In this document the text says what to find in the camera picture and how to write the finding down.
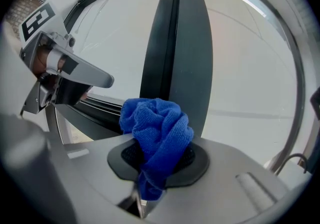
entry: black cable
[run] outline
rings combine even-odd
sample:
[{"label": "black cable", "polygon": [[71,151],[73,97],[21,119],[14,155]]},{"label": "black cable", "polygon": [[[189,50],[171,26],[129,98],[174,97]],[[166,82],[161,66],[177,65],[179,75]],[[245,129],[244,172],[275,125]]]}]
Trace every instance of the black cable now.
[{"label": "black cable", "polygon": [[304,174],[307,172],[307,168],[308,168],[308,160],[307,158],[303,155],[303,154],[300,154],[300,153],[295,153],[295,154],[292,154],[292,155],[289,155],[285,160],[284,162],[280,165],[279,169],[276,171],[275,175],[278,176],[279,173],[282,171],[282,169],[284,168],[285,164],[291,159],[291,158],[294,158],[294,157],[300,157],[303,161],[304,161]]}]

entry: blue towel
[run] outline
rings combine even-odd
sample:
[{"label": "blue towel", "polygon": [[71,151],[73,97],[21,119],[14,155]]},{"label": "blue towel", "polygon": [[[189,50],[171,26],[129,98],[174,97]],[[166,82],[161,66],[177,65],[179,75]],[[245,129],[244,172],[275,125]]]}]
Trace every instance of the blue towel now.
[{"label": "blue towel", "polygon": [[132,132],[143,151],[138,183],[143,200],[160,198],[166,178],[193,138],[188,117],[176,103],[156,99],[128,99],[123,104],[120,127]]}]

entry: blue cloth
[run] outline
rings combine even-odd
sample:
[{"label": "blue cloth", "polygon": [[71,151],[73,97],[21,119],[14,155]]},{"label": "blue cloth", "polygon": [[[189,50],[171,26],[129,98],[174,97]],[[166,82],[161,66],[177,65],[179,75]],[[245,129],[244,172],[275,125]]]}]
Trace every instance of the blue cloth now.
[{"label": "blue cloth", "polygon": [[176,103],[156,99],[128,99],[123,104],[120,127],[132,132],[143,151],[138,183],[143,200],[157,200],[166,178],[193,138],[188,117]]}]

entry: brick wall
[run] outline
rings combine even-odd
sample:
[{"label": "brick wall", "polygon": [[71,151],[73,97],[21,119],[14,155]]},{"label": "brick wall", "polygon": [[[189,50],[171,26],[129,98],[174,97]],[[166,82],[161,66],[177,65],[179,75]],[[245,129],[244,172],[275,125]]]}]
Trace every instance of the brick wall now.
[{"label": "brick wall", "polygon": [[14,0],[7,14],[5,20],[11,24],[14,33],[19,38],[19,25],[37,9],[43,0]]}]

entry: wire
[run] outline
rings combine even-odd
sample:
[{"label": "wire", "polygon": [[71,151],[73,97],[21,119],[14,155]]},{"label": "wire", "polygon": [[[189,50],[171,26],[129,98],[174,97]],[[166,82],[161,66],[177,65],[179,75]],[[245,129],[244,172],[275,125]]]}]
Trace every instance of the wire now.
[{"label": "wire", "polygon": [[303,161],[304,161],[304,174],[307,172],[306,170],[308,169],[308,160],[307,158],[303,155],[303,154],[300,154],[300,153],[295,153],[295,154],[292,154],[292,155],[289,155],[285,160],[284,162],[280,165],[279,169],[276,171],[275,175],[278,176],[279,173],[282,171],[282,169],[284,168],[285,164],[291,159],[291,158],[294,158],[294,157],[300,157]]},{"label": "wire", "polygon": [[87,16],[87,14],[90,12],[91,8],[96,4],[97,1],[98,1],[98,0],[96,0],[96,1],[94,2],[94,4],[91,5],[91,7],[89,8],[88,12],[87,12],[87,13],[84,15],[84,17],[82,18],[82,20],[81,20],[78,28],[77,28],[76,31],[75,31],[76,34],[78,34],[78,32],[79,32],[79,27],[81,26],[82,21],[85,19],[85,17]]}]

